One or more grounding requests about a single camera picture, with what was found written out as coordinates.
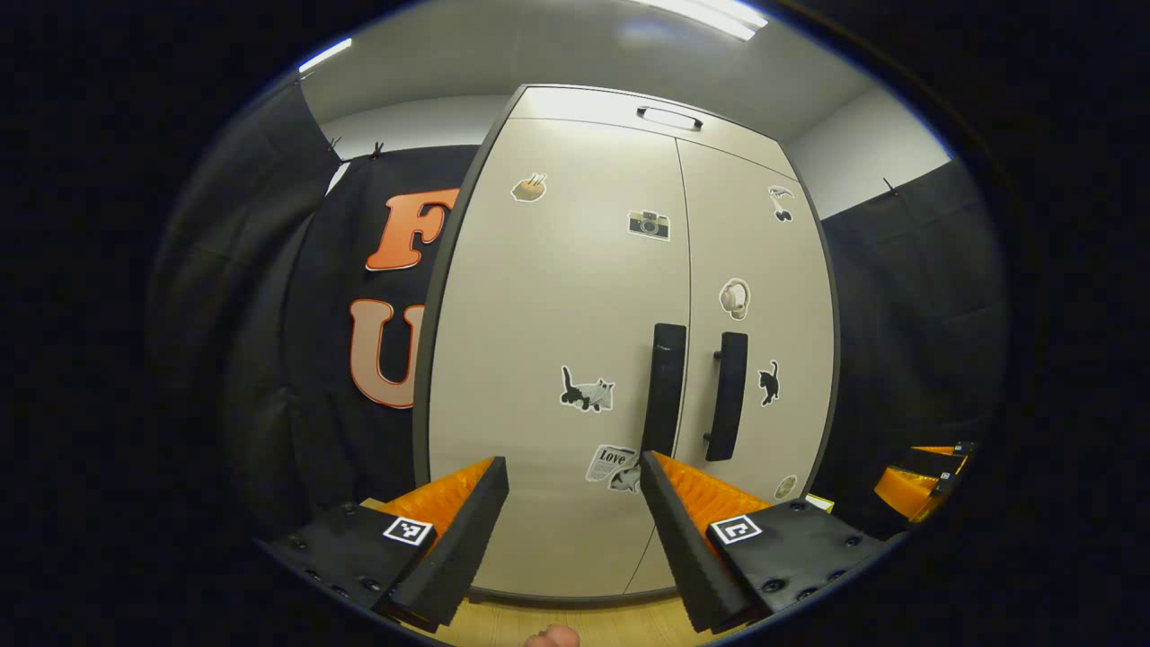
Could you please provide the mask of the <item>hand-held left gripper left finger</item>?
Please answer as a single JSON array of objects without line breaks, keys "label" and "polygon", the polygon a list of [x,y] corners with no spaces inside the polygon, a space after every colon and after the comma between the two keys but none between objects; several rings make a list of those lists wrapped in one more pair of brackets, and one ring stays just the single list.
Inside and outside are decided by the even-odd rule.
[{"label": "hand-held left gripper left finger", "polygon": [[434,634],[471,590],[509,495],[489,457],[390,502],[336,504],[260,548],[328,598]]}]

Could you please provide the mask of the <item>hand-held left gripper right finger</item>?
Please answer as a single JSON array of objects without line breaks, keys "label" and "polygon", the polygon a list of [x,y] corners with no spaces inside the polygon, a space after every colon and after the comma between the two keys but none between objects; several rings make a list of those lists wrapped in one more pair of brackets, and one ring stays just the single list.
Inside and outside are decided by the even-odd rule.
[{"label": "hand-held left gripper right finger", "polygon": [[698,632],[722,634],[785,616],[887,550],[885,541],[816,504],[765,504],[660,452],[641,455],[641,494]]}]

